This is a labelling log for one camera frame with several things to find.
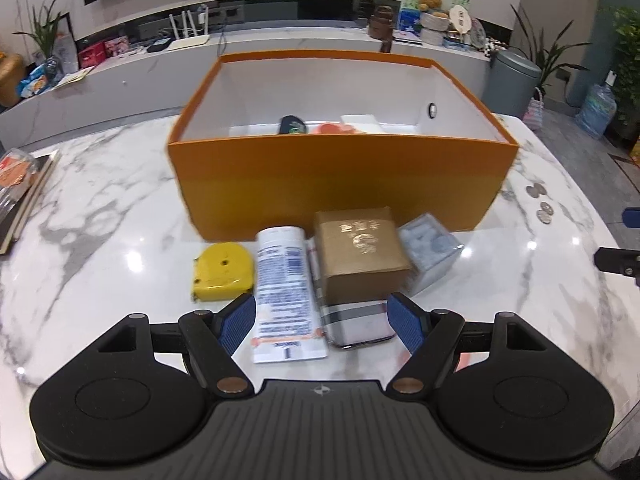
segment white marble table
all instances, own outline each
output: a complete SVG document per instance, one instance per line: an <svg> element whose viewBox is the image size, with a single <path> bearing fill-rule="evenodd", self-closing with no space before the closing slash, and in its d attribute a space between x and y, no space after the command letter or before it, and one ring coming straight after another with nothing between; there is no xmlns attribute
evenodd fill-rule
<svg viewBox="0 0 640 480"><path fill-rule="evenodd" d="M632 280L599 273L592 256L616 247L584 194L535 135L513 118L520 142L502 192L478 228L460 234L463 257L415 298L491 321L513 310L609 389L616 421L640 399L640 293ZM70 140L12 255L0 265L0 470L24 478L42 462L28 404L35 388L131 312L170 322L194 309L193 259L206 243L190 227L164 143L175 118ZM555 210L536 218L542 183ZM397 339L325 360L251 364L234 355L256 388L262 379L379 379L406 358ZM176 356L159 356L181 366Z"/></svg>

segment screw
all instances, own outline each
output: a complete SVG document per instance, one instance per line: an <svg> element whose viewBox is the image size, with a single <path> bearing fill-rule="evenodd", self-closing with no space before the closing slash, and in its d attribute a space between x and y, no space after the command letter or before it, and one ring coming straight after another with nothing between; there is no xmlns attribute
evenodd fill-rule
<svg viewBox="0 0 640 480"><path fill-rule="evenodd" d="M226 394L240 394L249 387L249 384L242 377L225 377L220 379L216 386Z"/></svg>
<svg viewBox="0 0 640 480"><path fill-rule="evenodd" d="M424 388L424 383L420 379L413 377L403 377L394 381L393 389L405 395L416 394Z"/></svg>

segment small box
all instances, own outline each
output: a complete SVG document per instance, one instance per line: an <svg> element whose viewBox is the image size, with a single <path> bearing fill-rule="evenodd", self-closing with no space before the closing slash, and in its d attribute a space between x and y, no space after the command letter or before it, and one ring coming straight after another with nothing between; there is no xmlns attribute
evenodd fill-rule
<svg viewBox="0 0 640 480"><path fill-rule="evenodd" d="M88 46L78 54L80 58L80 68L89 68L90 66L100 65L107 59L107 52L104 49L104 41Z"/></svg>
<svg viewBox="0 0 640 480"><path fill-rule="evenodd" d="M415 296L437 282L464 249L464 245L429 213L407 222L398 233L412 263L412 274L403 289L408 296Z"/></svg>
<svg viewBox="0 0 640 480"><path fill-rule="evenodd" d="M129 50L129 38L127 36L120 36L113 40L104 42L104 49L107 51L107 57L119 56Z"/></svg>
<svg viewBox="0 0 640 480"><path fill-rule="evenodd" d="M411 272L388 207L316 213L316 248L327 305L386 300Z"/></svg>

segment floor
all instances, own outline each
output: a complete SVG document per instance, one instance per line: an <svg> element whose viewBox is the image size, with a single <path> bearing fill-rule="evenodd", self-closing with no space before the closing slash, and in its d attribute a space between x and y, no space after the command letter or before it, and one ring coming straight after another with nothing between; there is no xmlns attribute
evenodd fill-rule
<svg viewBox="0 0 640 480"><path fill-rule="evenodd" d="M621 248L640 250L640 229L621 221L626 207L640 207L640 193L610 157L628 155L607 139L593 139L573 118L545 110L540 140L560 161L596 208Z"/></svg>

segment smartphone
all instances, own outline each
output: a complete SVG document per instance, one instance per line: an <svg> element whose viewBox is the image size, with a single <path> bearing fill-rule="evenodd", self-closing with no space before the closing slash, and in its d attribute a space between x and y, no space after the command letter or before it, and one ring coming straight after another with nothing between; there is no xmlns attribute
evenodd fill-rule
<svg viewBox="0 0 640 480"><path fill-rule="evenodd" d="M322 306L321 314L327 340L341 349L379 343L396 334L386 318L384 300Z"/></svg>

